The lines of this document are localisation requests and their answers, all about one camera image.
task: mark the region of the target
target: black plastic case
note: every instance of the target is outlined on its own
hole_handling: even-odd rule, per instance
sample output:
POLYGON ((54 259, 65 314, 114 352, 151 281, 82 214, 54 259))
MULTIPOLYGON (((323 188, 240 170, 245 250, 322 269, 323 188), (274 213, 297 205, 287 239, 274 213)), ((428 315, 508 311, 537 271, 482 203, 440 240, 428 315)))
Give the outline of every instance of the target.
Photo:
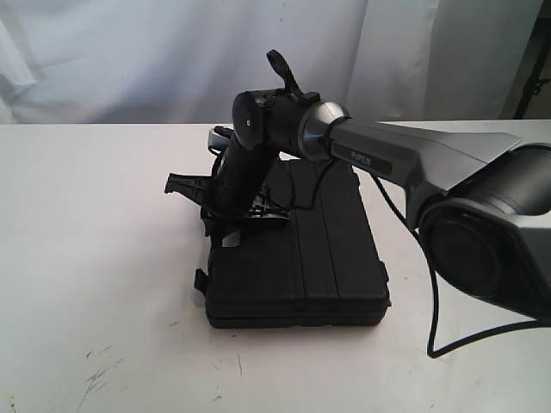
MULTIPOLYGON (((284 168, 293 175, 297 205, 308 204, 320 167, 292 160, 273 168, 266 183, 271 196, 287 205, 284 168)), ((243 231, 237 247, 213 247, 202 280, 210 324, 378 324, 390 306, 388 278, 358 186, 352 168, 337 163, 323 180, 314 211, 293 212, 282 228, 243 231)))

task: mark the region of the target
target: white table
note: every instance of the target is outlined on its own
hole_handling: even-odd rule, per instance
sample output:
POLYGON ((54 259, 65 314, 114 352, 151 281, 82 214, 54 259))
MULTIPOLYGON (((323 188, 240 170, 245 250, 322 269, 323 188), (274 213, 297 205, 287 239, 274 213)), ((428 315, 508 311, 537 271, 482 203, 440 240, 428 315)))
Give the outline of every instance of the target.
MULTIPOLYGON (((412 125, 551 133, 547 120, 412 125)), ((0 126, 0 411, 548 411, 551 331, 424 354, 424 258, 364 174, 390 274, 381 324, 210 328, 193 289, 199 209, 163 193, 169 172, 209 172, 209 127, 0 126)), ((441 290, 437 343, 520 319, 441 290)))

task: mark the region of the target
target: robotic arm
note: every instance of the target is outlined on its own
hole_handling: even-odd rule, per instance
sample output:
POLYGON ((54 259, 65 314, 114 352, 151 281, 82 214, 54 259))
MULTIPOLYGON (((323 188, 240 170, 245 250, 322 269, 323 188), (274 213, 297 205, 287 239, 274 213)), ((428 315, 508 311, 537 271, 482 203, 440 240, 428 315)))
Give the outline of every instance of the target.
MULTIPOLYGON (((350 163, 405 190, 406 225, 418 231, 429 263, 447 282, 477 299, 551 318, 551 136, 527 142, 505 133, 361 125, 337 103, 303 93, 278 52, 268 58, 285 88, 236 97, 235 133, 211 182, 186 196, 214 215, 239 219, 280 152, 350 163)), ((165 191, 183 193, 182 182, 171 175, 165 191)))

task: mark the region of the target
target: white curtain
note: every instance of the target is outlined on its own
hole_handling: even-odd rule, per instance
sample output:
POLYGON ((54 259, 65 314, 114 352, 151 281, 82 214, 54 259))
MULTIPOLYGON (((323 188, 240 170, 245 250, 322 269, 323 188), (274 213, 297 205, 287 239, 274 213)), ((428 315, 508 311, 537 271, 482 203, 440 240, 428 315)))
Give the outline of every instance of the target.
POLYGON ((228 122, 271 48, 356 118, 496 118, 541 2, 0 0, 0 123, 228 122))

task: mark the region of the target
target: white tabletop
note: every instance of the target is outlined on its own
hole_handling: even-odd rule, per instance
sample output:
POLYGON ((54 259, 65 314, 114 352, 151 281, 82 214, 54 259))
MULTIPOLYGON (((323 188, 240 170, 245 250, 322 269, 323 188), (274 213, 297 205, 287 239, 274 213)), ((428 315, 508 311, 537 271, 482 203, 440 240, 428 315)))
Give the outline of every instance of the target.
MULTIPOLYGON (((551 121, 421 122, 551 133, 551 121)), ((551 331, 431 360, 418 246, 360 174, 393 306, 374 328, 214 330, 194 272, 209 125, 0 126, 0 411, 515 412, 551 405, 551 331)), ((403 205, 396 187, 391 194, 403 205)), ((441 282, 437 343, 521 319, 441 282)))

